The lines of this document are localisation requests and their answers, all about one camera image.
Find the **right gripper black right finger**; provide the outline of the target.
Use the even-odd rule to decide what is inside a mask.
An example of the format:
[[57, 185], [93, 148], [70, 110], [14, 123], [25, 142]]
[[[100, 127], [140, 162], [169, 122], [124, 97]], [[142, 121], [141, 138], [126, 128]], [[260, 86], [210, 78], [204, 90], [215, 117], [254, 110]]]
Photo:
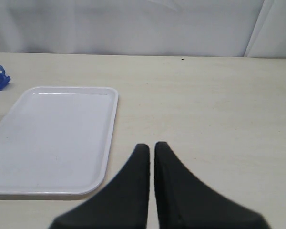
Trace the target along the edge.
[[161, 229], [268, 229], [264, 217], [217, 193], [157, 142], [154, 189]]

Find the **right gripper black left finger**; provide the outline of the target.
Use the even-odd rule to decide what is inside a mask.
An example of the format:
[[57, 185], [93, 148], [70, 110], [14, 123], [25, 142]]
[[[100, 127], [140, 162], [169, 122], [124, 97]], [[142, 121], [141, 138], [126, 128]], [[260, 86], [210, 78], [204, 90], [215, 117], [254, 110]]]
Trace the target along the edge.
[[56, 217], [51, 229], [144, 229], [150, 194], [150, 149], [137, 144], [118, 174], [97, 194]]

